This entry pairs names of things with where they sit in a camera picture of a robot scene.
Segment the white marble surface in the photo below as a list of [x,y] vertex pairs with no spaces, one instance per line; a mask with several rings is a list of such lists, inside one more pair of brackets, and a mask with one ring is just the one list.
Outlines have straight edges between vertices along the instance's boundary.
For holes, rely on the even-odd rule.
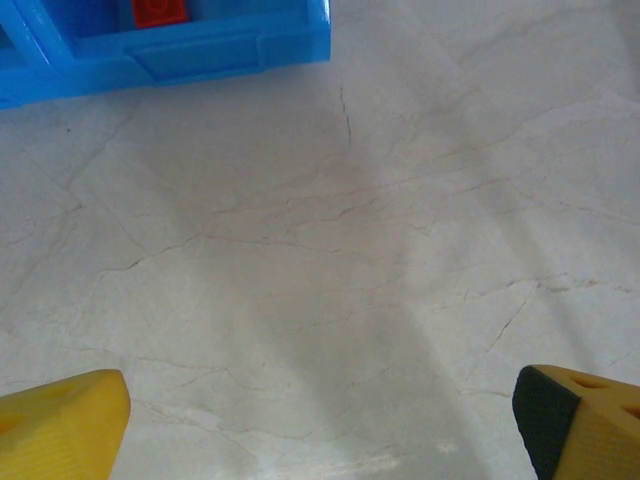
[[335,0],[329,64],[1,112],[0,393],[123,370],[120,480],[533,479],[521,367],[640,383],[634,18]]

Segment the crack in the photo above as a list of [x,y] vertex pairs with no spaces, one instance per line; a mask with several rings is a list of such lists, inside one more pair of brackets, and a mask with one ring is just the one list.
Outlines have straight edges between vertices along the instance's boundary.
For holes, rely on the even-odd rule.
[[[522,309],[524,308],[524,306],[527,304],[527,302],[529,301],[529,299],[531,298],[531,296],[533,295],[533,292],[536,290],[536,287],[532,288],[531,291],[529,291],[529,294],[527,295],[527,298],[524,299],[524,302],[522,302],[522,305],[520,305],[520,308],[518,308],[518,310],[516,310],[516,313],[514,313],[511,318],[507,321],[507,323],[504,324],[504,326],[502,327],[502,329],[500,329],[500,333],[498,333],[498,336],[495,338],[495,340],[493,341],[493,343],[491,343],[491,345],[489,346],[489,348],[482,354],[482,357],[480,358],[480,360],[482,360],[484,357],[487,356],[487,354],[489,352],[491,352],[491,349],[496,345],[496,343],[498,343],[498,341],[502,338],[502,335],[504,334],[504,332],[507,330],[507,328],[509,328],[509,326],[511,325],[511,323],[513,322],[513,320],[515,320],[515,318],[520,314],[520,312],[522,311]],[[471,371],[469,372],[469,374],[467,375],[467,377],[465,378],[465,381],[469,380],[469,378],[471,377],[471,375],[473,375],[475,373],[475,371],[478,369],[478,367],[480,366],[480,360],[478,360],[478,362],[475,364],[475,366],[471,369]]]
[[137,402],[137,403],[143,405],[145,408],[151,410],[152,412],[157,413],[158,415],[160,415],[165,420],[169,420],[170,423],[178,423],[178,424],[181,424],[181,425],[187,425],[187,426],[198,428],[198,429],[203,430],[203,431],[208,432],[208,433],[220,435],[222,438],[227,440],[229,443],[234,444],[236,447],[238,447],[239,449],[244,451],[247,455],[252,457],[254,460],[256,460],[256,461],[258,460],[257,457],[253,453],[251,453],[244,446],[242,446],[240,443],[238,443],[233,438],[229,437],[226,433],[224,433],[220,429],[208,428],[208,427],[205,427],[204,425],[202,425],[201,423],[198,423],[197,421],[192,420],[192,419],[190,419],[188,417],[185,417],[185,416],[182,416],[182,415],[176,415],[174,413],[169,413],[169,412],[165,411],[162,408],[161,405],[158,405],[158,404],[154,404],[154,403],[143,401],[143,400],[134,400],[134,402]]
[[354,205],[352,207],[349,208],[345,208],[344,210],[342,210],[338,216],[335,218],[335,220],[339,220],[340,218],[342,218],[344,215],[346,215],[347,213],[357,209],[357,208],[364,208],[364,207],[368,207],[369,205],[372,205],[376,200],[378,200],[378,197],[374,198],[373,200],[369,200],[368,202],[365,202],[363,204],[360,205]]
[[472,395],[493,395],[502,398],[511,398],[510,393],[500,392],[498,390],[458,390],[458,396],[472,396]]
[[344,101],[344,86],[340,86],[340,103],[342,103],[342,114],[344,115],[345,121],[347,123],[347,135],[348,135],[348,148],[351,148],[352,143],[352,135],[351,135],[351,119],[349,118],[349,114],[347,113],[347,104]]

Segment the marble floor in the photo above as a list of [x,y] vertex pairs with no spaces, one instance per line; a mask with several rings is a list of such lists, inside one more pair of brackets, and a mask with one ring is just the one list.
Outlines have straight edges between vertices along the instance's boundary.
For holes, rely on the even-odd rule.
[[640,383],[636,0],[335,0],[333,60],[0,112],[0,394],[119,368],[113,478],[535,478]]

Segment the hole in yellow plastic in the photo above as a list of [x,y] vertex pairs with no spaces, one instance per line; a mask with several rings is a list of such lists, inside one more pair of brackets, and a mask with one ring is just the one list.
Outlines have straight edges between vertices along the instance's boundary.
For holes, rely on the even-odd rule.
[[16,428],[24,422],[24,415],[3,415],[0,416],[0,437]]
[[607,388],[605,383],[600,383],[597,380],[591,380],[590,378],[571,378],[574,382],[584,388]]

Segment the yellow plastic piece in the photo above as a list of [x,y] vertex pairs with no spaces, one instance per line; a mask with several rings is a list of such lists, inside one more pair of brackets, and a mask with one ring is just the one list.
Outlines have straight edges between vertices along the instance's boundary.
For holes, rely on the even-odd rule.
[[129,421],[118,370],[0,398],[0,479],[107,480]]
[[581,397],[553,480],[640,479],[640,387],[536,368]]

